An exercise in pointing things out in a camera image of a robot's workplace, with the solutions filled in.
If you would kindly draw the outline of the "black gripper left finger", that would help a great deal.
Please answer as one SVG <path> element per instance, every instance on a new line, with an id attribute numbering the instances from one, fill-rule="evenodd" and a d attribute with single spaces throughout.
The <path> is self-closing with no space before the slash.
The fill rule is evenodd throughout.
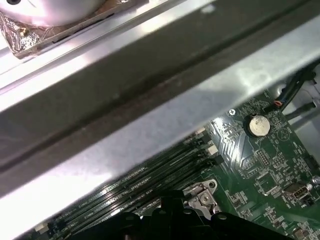
<path id="1" fill-rule="evenodd" d="M 149 216 L 124 212 L 110 219 L 108 240 L 169 240 L 173 221 L 173 192 L 160 198 L 160 207 Z"/>

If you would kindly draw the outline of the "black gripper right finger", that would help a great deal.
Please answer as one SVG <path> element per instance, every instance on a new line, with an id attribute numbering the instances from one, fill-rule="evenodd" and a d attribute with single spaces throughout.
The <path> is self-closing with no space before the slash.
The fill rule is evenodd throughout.
<path id="1" fill-rule="evenodd" d="M 173 191 L 177 201 L 172 210 L 174 240 L 284 240 L 285 236 L 221 212 L 214 198 L 207 194 Z"/>

